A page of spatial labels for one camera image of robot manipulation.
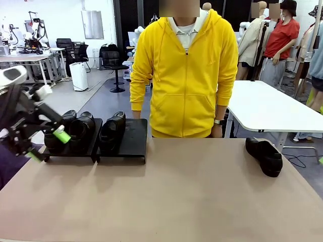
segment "red shirt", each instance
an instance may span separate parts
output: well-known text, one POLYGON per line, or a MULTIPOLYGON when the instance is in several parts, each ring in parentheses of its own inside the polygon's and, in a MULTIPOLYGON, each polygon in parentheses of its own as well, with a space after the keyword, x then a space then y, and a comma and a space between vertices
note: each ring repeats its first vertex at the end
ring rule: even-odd
MULTIPOLYGON (((295 19, 291 19, 286 25, 283 25, 283 21, 280 21, 269 37, 264 56, 274 57, 274 55, 292 39, 297 39, 298 33, 299 23, 295 19)), ((281 53, 280 59, 287 59, 289 54, 290 49, 281 53)))

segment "gray pants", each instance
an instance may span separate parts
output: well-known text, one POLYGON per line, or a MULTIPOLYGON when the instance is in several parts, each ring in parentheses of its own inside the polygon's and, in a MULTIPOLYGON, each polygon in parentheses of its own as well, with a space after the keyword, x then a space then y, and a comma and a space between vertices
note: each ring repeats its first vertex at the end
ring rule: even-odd
POLYGON ((280 60, 273 65, 273 60, 265 58, 262 63, 260 80, 268 85, 277 88, 286 69, 286 60, 280 60))

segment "wristwatch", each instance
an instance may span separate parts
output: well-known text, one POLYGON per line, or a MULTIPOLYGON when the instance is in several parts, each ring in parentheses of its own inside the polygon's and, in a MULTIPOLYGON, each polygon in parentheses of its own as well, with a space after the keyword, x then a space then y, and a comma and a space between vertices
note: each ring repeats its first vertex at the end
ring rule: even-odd
POLYGON ((214 119, 214 123, 216 125, 224 125, 225 124, 225 120, 224 119, 223 120, 216 120, 216 119, 214 119))

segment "shirt collar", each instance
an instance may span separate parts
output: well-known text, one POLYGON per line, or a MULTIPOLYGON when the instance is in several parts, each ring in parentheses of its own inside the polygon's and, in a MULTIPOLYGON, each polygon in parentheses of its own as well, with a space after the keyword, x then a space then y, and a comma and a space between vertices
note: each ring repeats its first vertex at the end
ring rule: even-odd
MULTIPOLYGON (((208 12, 205 10, 202 10, 200 8, 200 17, 196 18, 194 27, 192 28, 192 30, 188 34, 199 32, 199 30, 202 28, 202 26, 206 20, 207 15, 208 15, 208 12)), ((175 32, 175 34, 186 34, 177 27, 173 17, 168 17, 168 21, 170 22, 171 27, 172 27, 173 31, 175 32)))

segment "yellow jacket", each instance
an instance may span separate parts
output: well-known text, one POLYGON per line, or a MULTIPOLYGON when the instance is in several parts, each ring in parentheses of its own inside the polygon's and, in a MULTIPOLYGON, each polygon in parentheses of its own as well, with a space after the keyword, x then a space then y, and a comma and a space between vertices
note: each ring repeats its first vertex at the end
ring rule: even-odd
POLYGON ((205 138, 216 105, 229 104, 237 64, 235 33, 216 11, 209 11, 187 54, 168 19, 160 18, 139 37, 130 84, 132 110, 141 111, 145 84, 152 79, 152 135, 205 138))

